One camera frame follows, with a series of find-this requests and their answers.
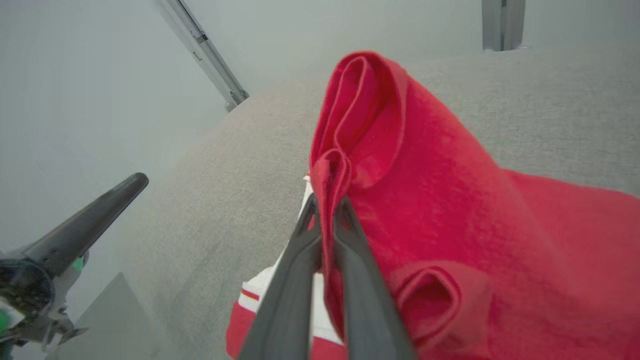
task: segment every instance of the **gray panel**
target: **gray panel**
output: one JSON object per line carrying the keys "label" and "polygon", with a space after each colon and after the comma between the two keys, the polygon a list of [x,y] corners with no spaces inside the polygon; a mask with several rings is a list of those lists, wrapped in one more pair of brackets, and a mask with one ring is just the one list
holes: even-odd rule
{"label": "gray panel", "polygon": [[89,330],[60,345],[47,360],[175,360],[170,342],[154,329],[127,281],[118,274],[80,317]]}

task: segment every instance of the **red cloth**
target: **red cloth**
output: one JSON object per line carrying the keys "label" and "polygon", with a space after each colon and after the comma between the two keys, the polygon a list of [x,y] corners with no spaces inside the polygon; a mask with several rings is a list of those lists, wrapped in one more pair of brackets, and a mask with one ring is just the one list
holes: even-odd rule
{"label": "red cloth", "polygon": [[500,168],[398,64],[337,65],[310,176],[341,337],[331,219],[348,195],[421,358],[640,357],[640,202]]}

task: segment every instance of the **white fabric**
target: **white fabric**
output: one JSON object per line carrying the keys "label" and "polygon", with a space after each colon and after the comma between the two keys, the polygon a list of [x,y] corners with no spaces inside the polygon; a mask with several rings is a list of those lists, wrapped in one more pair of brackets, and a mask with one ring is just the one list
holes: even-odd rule
{"label": "white fabric", "polygon": [[[302,210],[307,203],[307,200],[311,194],[313,194],[314,190],[311,187],[311,182],[309,176],[305,176],[305,194],[302,199],[302,207],[300,208],[300,212],[298,213],[298,218],[302,215]],[[271,283],[271,279],[273,278],[273,274],[275,273],[275,269],[278,268],[280,264],[280,260],[282,259],[282,253],[276,260],[276,263],[273,266],[269,266],[268,268],[261,271],[258,275],[253,277],[251,280],[246,281],[242,285],[242,289],[244,291],[248,291],[252,294],[258,295],[259,299],[255,300],[244,293],[240,293],[240,298],[238,299],[238,304],[243,308],[253,311],[257,313],[260,308],[260,302],[262,301],[262,296],[267,292],[269,288],[269,284]],[[332,341],[336,344],[343,345],[340,337],[335,332],[333,325],[331,324],[331,320],[329,319],[329,313],[326,310],[326,306],[324,305],[324,277],[322,274],[315,273],[314,274],[314,285],[312,288],[313,296],[312,296],[312,309],[311,309],[311,328],[312,335],[317,338],[322,338],[328,341]]]}

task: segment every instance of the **green light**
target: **green light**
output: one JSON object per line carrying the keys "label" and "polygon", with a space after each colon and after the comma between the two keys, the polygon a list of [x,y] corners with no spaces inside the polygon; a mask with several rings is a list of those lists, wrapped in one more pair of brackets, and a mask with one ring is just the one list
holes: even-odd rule
{"label": "green light", "polygon": [[74,261],[74,268],[76,268],[76,270],[82,271],[83,267],[84,267],[84,260],[82,258],[78,258],[77,260]]}
{"label": "green light", "polygon": [[0,310],[0,332],[4,332],[9,328],[9,314],[4,310]]}

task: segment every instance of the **red fleece fabric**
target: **red fleece fabric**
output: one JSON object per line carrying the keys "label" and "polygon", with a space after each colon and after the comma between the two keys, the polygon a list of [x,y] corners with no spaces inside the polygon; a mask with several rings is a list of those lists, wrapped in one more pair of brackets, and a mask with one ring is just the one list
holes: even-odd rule
{"label": "red fleece fabric", "polygon": [[640,357],[640,201],[500,168],[398,64],[335,68],[310,156],[325,301],[348,195],[423,359]]}

